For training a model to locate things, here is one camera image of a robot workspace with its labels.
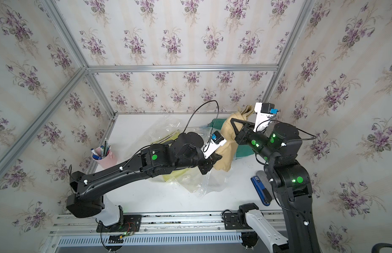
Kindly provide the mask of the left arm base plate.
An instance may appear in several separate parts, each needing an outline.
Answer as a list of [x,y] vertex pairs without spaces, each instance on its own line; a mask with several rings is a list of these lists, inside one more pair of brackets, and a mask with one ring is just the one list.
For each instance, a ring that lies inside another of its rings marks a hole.
[[139,232],[142,215],[123,215],[123,220],[105,227],[98,224],[96,231],[98,233],[135,233]]

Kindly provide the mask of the green garment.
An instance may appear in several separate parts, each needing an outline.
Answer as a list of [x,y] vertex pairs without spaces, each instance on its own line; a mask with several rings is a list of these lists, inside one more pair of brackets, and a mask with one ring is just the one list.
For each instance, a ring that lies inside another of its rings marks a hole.
[[[213,119],[207,126],[212,127],[214,129],[221,130],[225,121],[226,119],[224,118]],[[244,157],[251,156],[253,154],[254,152],[249,146],[239,145],[236,150],[235,159],[238,160]]]

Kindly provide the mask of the beige garment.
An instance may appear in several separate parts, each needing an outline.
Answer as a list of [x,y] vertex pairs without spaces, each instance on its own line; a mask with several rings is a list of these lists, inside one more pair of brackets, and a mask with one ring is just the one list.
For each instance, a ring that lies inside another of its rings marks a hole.
[[246,121],[253,113],[253,106],[247,105],[226,119],[221,128],[221,135],[226,140],[226,143],[216,150],[216,154],[222,156],[222,158],[213,166],[215,170],[228,172],[231,169],[231,164],[238,148],[238,144],[235,141],[236,133],[230,122],[231,119]]

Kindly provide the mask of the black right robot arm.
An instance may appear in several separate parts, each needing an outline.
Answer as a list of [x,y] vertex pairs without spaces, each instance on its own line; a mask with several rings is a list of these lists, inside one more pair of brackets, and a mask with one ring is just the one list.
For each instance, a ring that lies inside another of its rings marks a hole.
[[239,145],[249,145],[265,160],[264,173],[274,200],[282,208],[287,237],[277,232],[255,204],[241,205],[240,226],[251,228],[271,253],[319,253],[314,218],[313,188],[307,170],[297,161],[303,139],[295,126],[276,122],[271,132],[255,132],[254,124],[231,119]]

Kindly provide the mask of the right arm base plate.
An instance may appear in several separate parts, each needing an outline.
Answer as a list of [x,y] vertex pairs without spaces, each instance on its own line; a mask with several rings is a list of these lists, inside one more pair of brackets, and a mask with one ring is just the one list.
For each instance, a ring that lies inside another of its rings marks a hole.
[[238,217],[237,213],[233,213],[229,210],[225,210],[221,214],[222,220],[224,222],[225,230],[246,230],[251,229],[246,224],[243,224]]

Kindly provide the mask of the yellow garment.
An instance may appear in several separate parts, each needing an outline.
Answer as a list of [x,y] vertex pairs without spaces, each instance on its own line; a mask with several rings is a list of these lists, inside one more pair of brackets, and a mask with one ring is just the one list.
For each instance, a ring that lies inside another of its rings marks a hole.
[[[159,140],[157,143],[158,144],[163,144],[169,141],[173,141],[176,140],[179,136],[179,134],[181,133],[180,130],[175,130],[173,132],[171,132],[170,134],[168,134],[167,136],[163,137],[161,140]],[[182,170],[174,170],[172,171],[170,174],[168,175],[162,175],[162,180],[164,182],[168,182],[171,179],[177,179],[178,177],[182,176],[183,174],[185,174],[187,171],[189,171],[189,168],[186,169],[182,169]]]

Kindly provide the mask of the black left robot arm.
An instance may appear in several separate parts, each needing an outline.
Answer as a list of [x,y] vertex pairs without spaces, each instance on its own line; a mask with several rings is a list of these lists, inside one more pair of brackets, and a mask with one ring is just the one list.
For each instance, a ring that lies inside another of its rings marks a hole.
[[181,133],[175,140],[147,145],[127,161],[100,172],[76,171],[70,175],[73,193],[66,200],[66,208],[76,218],[94,217],[105,227],[122,225],[123,208],[108,200],[108,192],[187,168],[197,167],[205,175],[222,158],[216,150],[224,144],[226,140],[218,131],[207,143],[195,132]]

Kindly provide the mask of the clear plastic vacuum bag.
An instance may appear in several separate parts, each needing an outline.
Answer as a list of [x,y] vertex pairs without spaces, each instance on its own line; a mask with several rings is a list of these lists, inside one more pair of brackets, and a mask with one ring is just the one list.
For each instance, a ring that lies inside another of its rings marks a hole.
[[[158,144],[157,142],[159,140],[171,132],[180,130],[182,133],[183,129],[182,120],[171,115],[164,116],[146,130],[146,134],[144,135],[145,141],[147,144]],[[201,198],[206,194],[221,192],[226,188],[230,176],[229,173],[211,169],[206,175],[202,175],[198,169],[198,162],[204,159],[204,155],[199,156],[197,150],[193,147],[184,147],[180,144],[179,148],[185,151],[178,156],[175,151],[172,152],[174,165],[179,170],[189,168],[189,171],[177,179],[171,179],[168,182],[162,180],[162,175],[150,178],[148,181],[171,186],[181,186],[188,192],[197,194]]]

